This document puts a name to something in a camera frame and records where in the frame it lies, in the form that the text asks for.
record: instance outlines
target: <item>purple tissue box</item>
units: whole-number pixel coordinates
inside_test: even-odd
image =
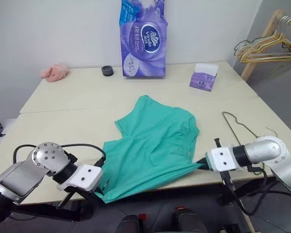
[[[216,76],[206,73],[194,73],[191,78],[190,86],[205,91],[211,91]]]

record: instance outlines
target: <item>vinda logo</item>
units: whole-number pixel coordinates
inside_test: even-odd
[[[150,24],[144,25],[141,28],[141,37],[148,53],[154,53],[159,49],[161,43],[160,34],[154,26]]]

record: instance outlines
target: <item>wooden clothes rack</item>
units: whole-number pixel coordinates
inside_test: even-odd
[[[273,13],[273,16],[271,17],[270,21],[268,22],[267,27],[262,35],[263,37],[272,35],[272,33],[275,30],[274,22],[279,14],[284,14],[284,11],[278,9]],[[251,73],[253,72],[254,68],[256,67],[256,65],[257,65],[257,63],[248,63],[242,72],[242,75],[241,75],[242,79],[244,79],[247,82]]]

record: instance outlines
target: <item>tabletop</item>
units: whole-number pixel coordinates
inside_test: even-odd
[[[48,83],[42,80],[21,113],[102,108],[135,101],[149,95],[165,104],[247,98],[257,94],[227,62],[219,65],[211,92],[189,87],[195,64],[167,65],[163,79],[128,79],[122,68],[114,67],[114,75],[105,77],[100,68],[71,69],[64,79]]]
[[[12,164],[14,149],[21,144],[40,144],[55,142],[59,144],[90,143],[102,147],[109,140],[121,138],[114,121],[128,114],[134,107],[137,98],[118,105],[92,109],[49,111],[21,114],[5,136],[0,145],[0,173]],[[258,96],[245,99],[202,100],[198,98],[177,103],[178,107],[188,110],[196,118],[200,134],[197,137],[194,162],[204,157],[205,152],[215,148],[215,138],[220,138],[223,146],[237,145],[237,141],[226,124],[222,111],[233,113],[240,122],[246,124],[259,136],[274,135],[266,127],[274,130],[288,146],[291,152],[291,130]],[[241,143],[250,143],[255,137],[245,128],[228,117]],[[92,148],[69,148],[69,152],[78,157],[80,164],[93,164],[101,153]],[[30,149],[21,149],[17,161],[23,161]],[[253,179],[253,173],[232,171],[234,180]],[[192,185],[219,183],[219,173],[196,170],[161,188],[185,187]],[[56,182],[45,177],[23,203],[41,203],[59,201],[66,195],[56,189]]]

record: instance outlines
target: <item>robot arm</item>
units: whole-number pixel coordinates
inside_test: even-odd
[[[279,138],[264,136],[246,145],[215,148],[206,153],[206,159],[209,168],[219,172],[264,162],[291,191],[291,153]]]
[[[44,176],[52,177],[59,190],[77,188],[82,193],[93,194],[102,177],[97,166],[75,165],[55,143],[43,143],[30,152],[24,162],[13,164],[0,175],[0,223],[6,219],[37,186]]]

